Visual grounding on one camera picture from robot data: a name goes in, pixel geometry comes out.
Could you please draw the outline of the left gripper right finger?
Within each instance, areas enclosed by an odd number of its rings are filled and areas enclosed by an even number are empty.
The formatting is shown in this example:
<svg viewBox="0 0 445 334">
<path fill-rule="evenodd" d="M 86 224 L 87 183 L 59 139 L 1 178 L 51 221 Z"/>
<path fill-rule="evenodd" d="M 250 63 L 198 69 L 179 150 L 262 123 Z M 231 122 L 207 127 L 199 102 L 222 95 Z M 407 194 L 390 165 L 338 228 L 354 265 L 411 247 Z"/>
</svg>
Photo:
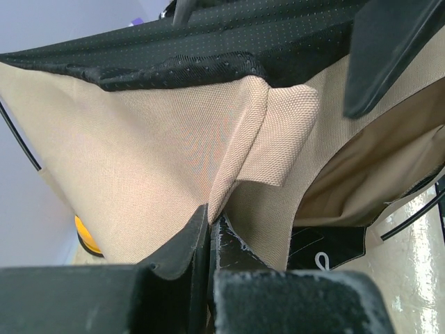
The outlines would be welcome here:
<svg viewBox="0 0 445 334">
<path fill-rule="evenodd" d="M 217 333 L 394 333 L 380 290 L 353 271 L 276 271 L 225 214 L 212 227 Z"/>
</svg>

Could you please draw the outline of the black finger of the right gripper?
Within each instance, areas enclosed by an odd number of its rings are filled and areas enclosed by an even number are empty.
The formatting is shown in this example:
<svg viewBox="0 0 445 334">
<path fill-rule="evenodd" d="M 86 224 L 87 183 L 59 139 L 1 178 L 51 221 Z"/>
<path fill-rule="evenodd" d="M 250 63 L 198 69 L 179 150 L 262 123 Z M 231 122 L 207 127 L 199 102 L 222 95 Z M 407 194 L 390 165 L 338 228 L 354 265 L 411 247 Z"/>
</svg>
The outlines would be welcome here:
<svg viewBox="0 0 445 334">
<path fill-rule="evenodd" d="M 442 2 L 368 1 L 354 18 L 343 115 L 370 113 L 442 28 Z"/>
</svg>

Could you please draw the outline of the beige pet tent fabric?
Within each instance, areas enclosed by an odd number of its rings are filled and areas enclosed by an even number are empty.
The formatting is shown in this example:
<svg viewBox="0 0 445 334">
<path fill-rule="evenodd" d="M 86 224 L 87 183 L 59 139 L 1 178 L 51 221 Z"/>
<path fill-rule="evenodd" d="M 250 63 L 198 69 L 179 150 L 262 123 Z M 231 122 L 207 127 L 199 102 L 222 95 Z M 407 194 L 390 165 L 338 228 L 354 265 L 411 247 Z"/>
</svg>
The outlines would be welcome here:
<svg viewBox="0 0 445 334">
<path fill-rule="evenodd" d="M 274 269 L 363 243 L 444 174 L 442 28 L 370 113 L 343 115 L 368 1 L 230 1 L 1 55 L 1 98 L 111 262 L 139 262 L 196 209 L 226 213 Z"/>
</svg>

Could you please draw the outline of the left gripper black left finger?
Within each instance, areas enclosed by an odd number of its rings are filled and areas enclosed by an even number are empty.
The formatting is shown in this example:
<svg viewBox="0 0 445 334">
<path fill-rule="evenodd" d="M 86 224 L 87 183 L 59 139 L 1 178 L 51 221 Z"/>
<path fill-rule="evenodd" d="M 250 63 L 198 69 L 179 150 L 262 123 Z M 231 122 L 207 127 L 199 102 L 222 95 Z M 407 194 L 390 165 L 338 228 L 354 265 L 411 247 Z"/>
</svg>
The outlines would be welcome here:
<svg viewBox="0 0 445 334">
<path fill-rule="evenodd" d="M 1 270 L 2 333 L 203 333 L 209 225 L 198 207 L 137 264 Z"/>
</svg>

